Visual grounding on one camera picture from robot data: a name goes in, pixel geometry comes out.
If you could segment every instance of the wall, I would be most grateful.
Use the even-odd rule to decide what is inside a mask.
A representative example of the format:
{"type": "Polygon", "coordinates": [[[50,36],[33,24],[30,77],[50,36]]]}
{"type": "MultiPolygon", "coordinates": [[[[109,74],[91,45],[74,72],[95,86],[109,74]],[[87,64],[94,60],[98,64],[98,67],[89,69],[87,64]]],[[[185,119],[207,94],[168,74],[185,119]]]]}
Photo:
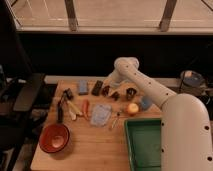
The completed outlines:
{"type": "Polygon", "coordinates": [[[193,69],[213,74],[212,36],[71,35],[19,33],[38,72],[106,76],[119,56],[135,56],[153,77],[179,77],[193,69]]]}

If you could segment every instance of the chair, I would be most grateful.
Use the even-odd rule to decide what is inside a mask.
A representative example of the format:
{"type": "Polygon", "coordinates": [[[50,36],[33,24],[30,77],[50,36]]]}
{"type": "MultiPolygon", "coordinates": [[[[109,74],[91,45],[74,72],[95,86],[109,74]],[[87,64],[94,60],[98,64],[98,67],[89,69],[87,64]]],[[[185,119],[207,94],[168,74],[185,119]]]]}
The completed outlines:
{"type": "Polygon", "coordinates": [[[29,121],[33,104],[44,85],[45,75],[34,72],[21,46],[5,0],[0,1],[0,21],[0,65],[5,77],[12,78],[7,83],[4,74],[0,73],[0,79],[3,80],[0,87],[0,159],[4,151],[13,149],[6,168],[12,171],[26,136],[37,126],[29,121]]]}

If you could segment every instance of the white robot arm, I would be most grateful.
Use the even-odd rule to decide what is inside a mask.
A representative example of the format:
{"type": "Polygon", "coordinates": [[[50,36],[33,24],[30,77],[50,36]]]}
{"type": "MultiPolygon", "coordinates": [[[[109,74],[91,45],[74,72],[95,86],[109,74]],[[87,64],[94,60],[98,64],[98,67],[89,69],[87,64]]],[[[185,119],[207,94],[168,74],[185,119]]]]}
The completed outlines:
{"type": "Polygon", "coordinates": [[[161,170],[213,171],[211,126],[204,104],[189,94],[177,94],[138,71],[134,57],[121,57],[109,75],[111,84],[134,82],[162,110],[161,170]]]}

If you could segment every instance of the wooden table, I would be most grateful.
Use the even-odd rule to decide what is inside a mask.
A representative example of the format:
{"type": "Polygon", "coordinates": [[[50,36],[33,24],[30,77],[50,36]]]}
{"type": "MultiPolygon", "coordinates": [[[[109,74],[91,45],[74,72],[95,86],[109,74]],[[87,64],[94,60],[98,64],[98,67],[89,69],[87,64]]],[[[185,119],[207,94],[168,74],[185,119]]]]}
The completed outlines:
{"type": "MultiPolygon", "coordinates": [[[[77,94],[77,82],[61,81],[58,83],[55,97],[44,126],[56,122],[56,104],[59,101],[62,91],[71,88],[74,99],[73,103],[81,108],[83,99],[90,101],[89,114],[95,104],[110,104],[112,114],[104,127],[95,127],[85,120],[84,117],[78,117],[72,121],[70,115],[65,111],[64,124],[69,128],[71,139],[68,145],[60,152],[47,154],[43,152],[39,145],[31,164],[32,171],[129,171],[128,149],[124,131],[124,121],[128,118],[159,118],[161,111],[152,105],[147,111],[141,111],[134,117],[122,113],[120,119],[113,130],[109,130],[112,122],[116,118],[116,112],[123,109],[129,102],[126,101],[126,89],[134,87],[134,84],[123,84],[118,92],[121,97],[118,101],[110,97],[89,95],[79,96],[77,94]]],[[[91,92],[94,82],[89,82],[91,92]]],[[[133,102],[138,102],[143,93],[138,90],[133,102]]]]}

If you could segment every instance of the red bowl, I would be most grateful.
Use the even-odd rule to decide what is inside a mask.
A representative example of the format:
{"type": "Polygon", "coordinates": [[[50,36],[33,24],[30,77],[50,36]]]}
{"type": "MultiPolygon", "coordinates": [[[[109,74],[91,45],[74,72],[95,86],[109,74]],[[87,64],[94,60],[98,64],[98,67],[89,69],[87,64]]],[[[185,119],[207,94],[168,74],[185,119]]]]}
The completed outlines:
{"type": "Polygon", "coordinates": [[[39,146],[46,153],[61,151],[68,143],[70,133],[63,124],[52,124],[44,128],[39,138],[39,146]]]}

